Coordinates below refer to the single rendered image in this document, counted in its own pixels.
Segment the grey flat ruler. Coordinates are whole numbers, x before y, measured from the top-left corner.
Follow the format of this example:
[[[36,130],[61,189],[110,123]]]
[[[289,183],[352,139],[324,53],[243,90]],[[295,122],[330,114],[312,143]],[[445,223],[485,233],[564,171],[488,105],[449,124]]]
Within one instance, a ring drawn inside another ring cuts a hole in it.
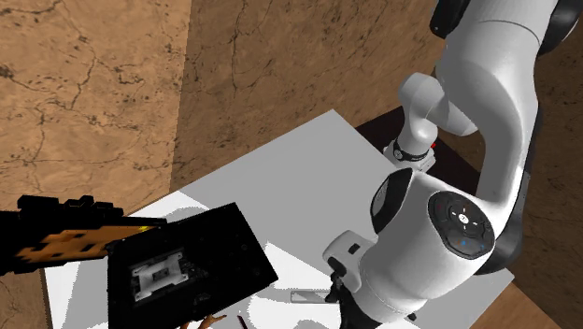
[[[292,290],[290,301],[294,304],[327,304],[329,290]]]

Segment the orange-brown branched object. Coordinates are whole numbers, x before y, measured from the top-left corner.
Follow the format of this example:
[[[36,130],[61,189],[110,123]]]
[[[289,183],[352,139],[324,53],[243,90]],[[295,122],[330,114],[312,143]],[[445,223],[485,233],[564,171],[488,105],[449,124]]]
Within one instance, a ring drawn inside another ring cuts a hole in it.
[[[199,323],[197,329],[208,329],[212,324],[214,324],[215,322],[219,322],[224,318],[226,318],[226,315],[221,315],[218,317],[208,315]],[[189,322],[184,323],[179,327],[179,329],[188,329],[189,325],[190,325]]]

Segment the black flat circuit board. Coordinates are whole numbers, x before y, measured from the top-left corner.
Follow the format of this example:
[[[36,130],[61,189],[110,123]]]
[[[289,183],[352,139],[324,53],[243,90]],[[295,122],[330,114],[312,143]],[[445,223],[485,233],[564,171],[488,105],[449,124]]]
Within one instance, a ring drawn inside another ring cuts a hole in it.
[[[112,242],[107,251],[108,329],[176,329],[277,281],[235,203]]]

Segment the dark robot stand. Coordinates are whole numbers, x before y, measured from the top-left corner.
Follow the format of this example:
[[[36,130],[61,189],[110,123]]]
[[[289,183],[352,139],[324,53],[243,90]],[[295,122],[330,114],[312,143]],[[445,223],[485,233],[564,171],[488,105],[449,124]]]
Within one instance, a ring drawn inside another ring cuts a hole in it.
[[[377,150],[381,150],[398,136],[404,122],[404,111],[397,107],[357,126],[356,130]],[[436,163],[428,173],[466,193],[475,194],[480,172],[464,160],[442,136],[452,134],[439,131],[434,146]]]

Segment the black and orange blocky object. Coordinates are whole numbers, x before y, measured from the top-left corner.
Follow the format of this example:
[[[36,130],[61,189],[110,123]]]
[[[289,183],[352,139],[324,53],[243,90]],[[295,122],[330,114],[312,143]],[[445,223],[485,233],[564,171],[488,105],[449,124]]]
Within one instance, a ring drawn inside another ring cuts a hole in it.
[[[165,218],[127,217],[90,195],[62,203],[24,194],[16,210],[0,210],[0,277],[102,259],[106,244],[165,224]]]

